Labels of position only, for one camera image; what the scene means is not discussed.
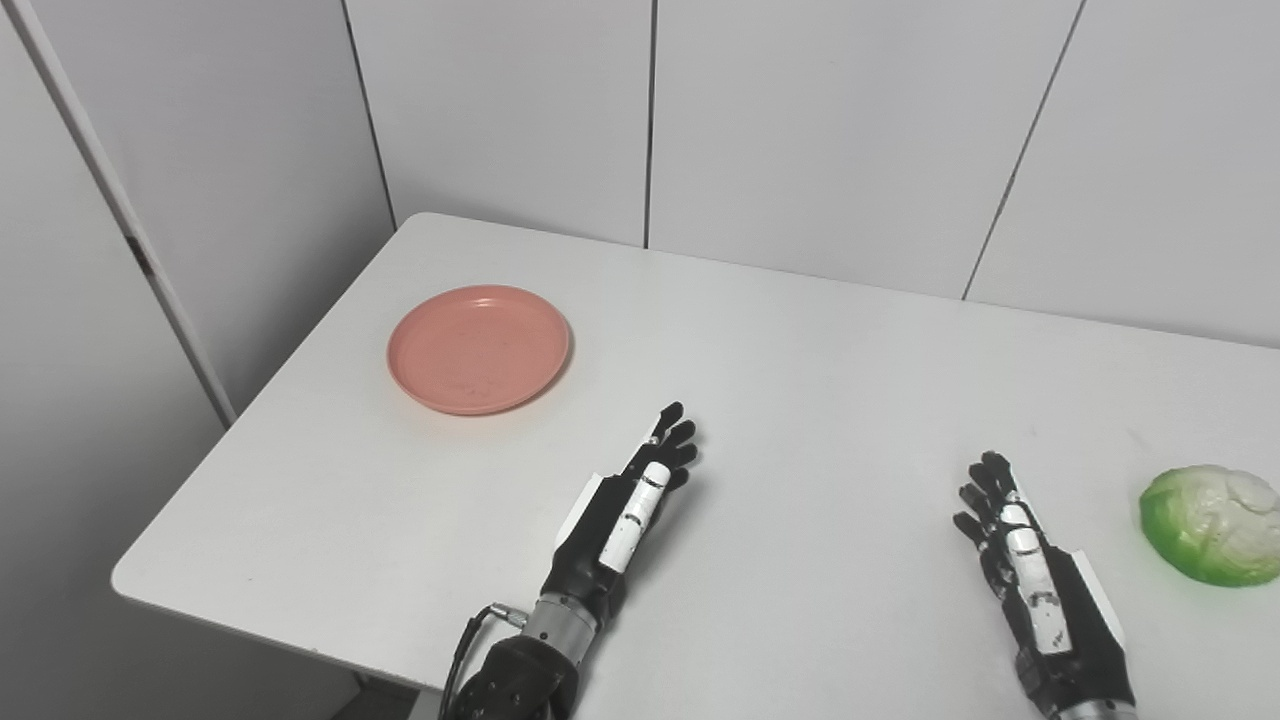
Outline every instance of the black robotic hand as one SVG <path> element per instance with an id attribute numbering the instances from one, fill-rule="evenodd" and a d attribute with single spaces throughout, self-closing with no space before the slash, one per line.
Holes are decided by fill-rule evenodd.
<path id="1" fill-rule="evenodd" d="M 573 505 L 534 611 L 518 614 L 521 633 L 495 643 L 480 671 L 452 697 L 470 639 L 463 634 L 445 680 L 440 720 L 566 720 L 579 692 L 579 665 L 626 598 L 626 569 L 667 496 L 689 482 L 696 428 L 672 402 L 626 468 L 593 478 Z M 512 621 L 506 606 L 500 612 Z M 472 619 L 474 635 L 483 614 Z"/>
<path id="2" fill-rule="evenodd" d="M 1018 641 L 1014 665 L 1027 697 L 1050 720 L 1137 720 L 1119 621 L 1083 553 L 1050 544 L 1018 491 L 1009 461 L 984 452 L 952 519 Z"/>

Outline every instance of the black cable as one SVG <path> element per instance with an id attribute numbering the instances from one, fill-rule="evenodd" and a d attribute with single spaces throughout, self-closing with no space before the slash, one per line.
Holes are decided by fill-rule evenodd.
<path id="1" fill-rule="evenodd" d="M 440 697 L 440 712 L 436 714 L 436 720 L 445 720 L 449 715 L 449 705 L 453 701 L 453 683 L 458 679 L 458 670 L 462 669 L 462 661 L 466 660 L 467 652 L 471 650 L 471 643 L 476 639 L 476 633 L 480 632 L 480 625 L 488 615 L 493 614 L 492 606 L 485 606 L 484 610 L 476 612 L 476 616 L 467 620 L 467 626 L 462 630 L 462 637 L 458 638 L 458 648 L 453 651 L 453 665 L 449 666 L 449 675 L 444 679 L 444 694 Z"/>

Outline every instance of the green cabbage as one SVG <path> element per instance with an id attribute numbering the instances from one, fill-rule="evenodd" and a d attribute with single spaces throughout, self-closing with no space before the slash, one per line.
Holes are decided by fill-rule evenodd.
<path id="1" fill-rule="evenodd" d="M 1152 547 L 1189 578 L 1240 587 L 1280 575 L 1280 496 L 1262 478 L 1178 468 L 1156 477 L 1138 505 Z"/>

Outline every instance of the table top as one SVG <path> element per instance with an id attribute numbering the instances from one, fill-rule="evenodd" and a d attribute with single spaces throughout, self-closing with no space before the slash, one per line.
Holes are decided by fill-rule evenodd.
<path id="1" fill-rule="evenodd" d="M 443 415 L 392 380 L 387 340 L 426 297 L 479 283 L 559 307 L 571 359 L 527 405 Z M 439 687 L 466 619 L 532 605 L 589 475 L 621 469 L 681 400 L 703 457 L 641 543 L 579 717 L 1036 717 L 950 520 L 988 448 L 1050 538 L 1089 553 L 1144 716 L 1272 717 L 1280 584 L 1183 578 L 1142 537 L 1137 497 L 1199 462 L 1280 480 L 1277 398 L 1272 350 L 422 214 L 113 582 Z"/>

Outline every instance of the gray floor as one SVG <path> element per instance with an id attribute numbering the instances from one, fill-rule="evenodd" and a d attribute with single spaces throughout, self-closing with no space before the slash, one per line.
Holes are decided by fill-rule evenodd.
<path id="1" fill-rule="evenodd" d="M 387 680 L 370 678 L 364 683 L 360 694 L 352 698 L 333 720 L 404 720 L 417 691 Z"/>

